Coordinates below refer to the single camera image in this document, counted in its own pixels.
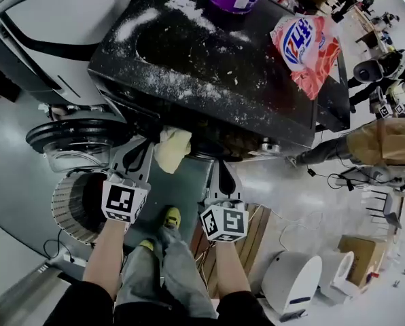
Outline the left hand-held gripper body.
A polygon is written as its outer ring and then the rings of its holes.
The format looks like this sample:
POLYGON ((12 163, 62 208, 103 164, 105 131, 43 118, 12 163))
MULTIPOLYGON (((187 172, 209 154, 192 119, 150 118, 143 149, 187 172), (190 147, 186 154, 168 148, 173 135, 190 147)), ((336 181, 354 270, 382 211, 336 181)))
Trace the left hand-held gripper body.
POLYGON ((120 173, 108 171, 103 182, 101 210, 106 219, 134 223, 150 190, 151 185, 143 179, 125 178, 120 173))

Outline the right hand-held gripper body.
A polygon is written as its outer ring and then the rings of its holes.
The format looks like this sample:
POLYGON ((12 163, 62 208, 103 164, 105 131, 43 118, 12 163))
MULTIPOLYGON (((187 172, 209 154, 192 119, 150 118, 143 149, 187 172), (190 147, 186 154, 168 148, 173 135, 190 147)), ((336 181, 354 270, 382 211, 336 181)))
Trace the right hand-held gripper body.
POLYGON ((247 236, 249 212, 240 199, 205 199, 198 213, 208 241, 236 242, 247 236))

